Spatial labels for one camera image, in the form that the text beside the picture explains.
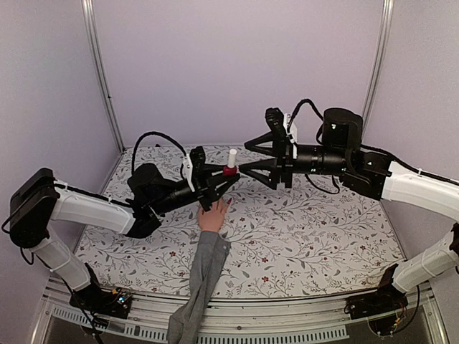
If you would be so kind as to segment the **red nail polish bottle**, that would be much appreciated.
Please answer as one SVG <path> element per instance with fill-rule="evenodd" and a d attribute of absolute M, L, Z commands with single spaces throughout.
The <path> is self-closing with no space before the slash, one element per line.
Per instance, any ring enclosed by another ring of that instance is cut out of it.
<path fill-rule="evenodd" d="M 238 169 L 237 169 L 236 166 L 233 166 L 233 167 L 225 166 L 225 167 L 223 168 L 223 174 L 224 174 L 225 176 L 234 176 L 234 175 L 237 174 L 237 172 L 238 172 Z"/>

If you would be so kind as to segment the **white nail polish cap brush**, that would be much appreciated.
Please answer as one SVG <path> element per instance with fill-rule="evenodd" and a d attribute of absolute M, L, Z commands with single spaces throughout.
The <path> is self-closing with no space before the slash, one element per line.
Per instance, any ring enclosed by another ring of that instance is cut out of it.
<path fill-rule="evenodd" d="M 236 157 L 237 157 L 237 150 L 235 148 L 231 148 L 229 150 L 229 156 L 228 156 L 228 161 L 227 161 L 228 168 L 236 167 Z"/>

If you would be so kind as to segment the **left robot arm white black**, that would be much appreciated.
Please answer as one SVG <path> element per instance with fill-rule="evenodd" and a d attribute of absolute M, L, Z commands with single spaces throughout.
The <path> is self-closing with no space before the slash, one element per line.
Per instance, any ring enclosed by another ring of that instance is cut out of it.
<path fill-rule="evenodd" d="M 124 202 L 90 193 L 57 180 L 51 169 L 39 169 L 11 197 L 10 215 L 1 225 L 19 248 L 39 257 L 79 292 L 92 311 L 102 310 L 104 291 L 91 280 L 90 270 L 50 229 L 51 221 L 69 221 L 110 229 L 134 239 L 150 236 L 161 217 L 194 202 L 208 211 L 240 179 L 236 168 L 204 164 L 180 181 L 164 178 L 153 163 L 137 167 L 128 179 L 133 198 Z"/>

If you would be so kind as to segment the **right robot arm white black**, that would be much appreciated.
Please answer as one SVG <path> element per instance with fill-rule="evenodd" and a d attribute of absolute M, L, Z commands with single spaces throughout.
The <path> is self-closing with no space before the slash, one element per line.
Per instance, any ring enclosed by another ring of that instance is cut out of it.
<path fill-rule="evenodd" d="M 331 177 L 335 188 L 346 187 L 360 196 L 411 204 L 458 220 L 458 182 L 414 168 L 395 155 L 362 144 L 363 119 L 350 110 L 332 107 L 319 117 L 317 145 L 296 140 L 294 119 L 269 108 L 269 132 L 247 141 L 245 148 L 265 155 L 265 160 L 245 163 L 241 173 L 274 189 L 292 186 L 295 174 Z"/>

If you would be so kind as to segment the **person's hand on table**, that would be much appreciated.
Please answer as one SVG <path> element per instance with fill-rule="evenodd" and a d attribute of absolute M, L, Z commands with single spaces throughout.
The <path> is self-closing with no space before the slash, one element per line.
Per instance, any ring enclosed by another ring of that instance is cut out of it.
<path fill-rule="evenodd" d="M 200 207 L 197 221 L 201 231 L 218 233 L 223 226 L 225 215 L 231 203 L 232 198 L 220 199 L 215 201 L 208 211 Z"/>

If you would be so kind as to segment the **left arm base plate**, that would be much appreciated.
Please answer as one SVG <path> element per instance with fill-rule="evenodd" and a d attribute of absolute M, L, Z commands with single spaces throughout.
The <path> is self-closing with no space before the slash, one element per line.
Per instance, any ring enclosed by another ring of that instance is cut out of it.
<path fill-rule="evenodd" d="M 105 291 L 96 285 L 90 285 L 80 291 L 74 291 L 70 305 L 88 312 L 125 320 L 131 310 L 132 294 L 120 288 Z"/>

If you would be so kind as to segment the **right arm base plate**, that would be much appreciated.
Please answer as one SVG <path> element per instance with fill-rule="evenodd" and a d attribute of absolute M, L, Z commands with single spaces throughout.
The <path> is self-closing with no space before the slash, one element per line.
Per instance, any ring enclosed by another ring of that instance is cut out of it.
<path fill-rule="evenodd" d="M 380 289 L 346 298 L 344 313 L 352 320 L 366 318 L 370 330 L 380 337 L 394 335 L 404 319 L 408 301 L 405 294 Z"/>

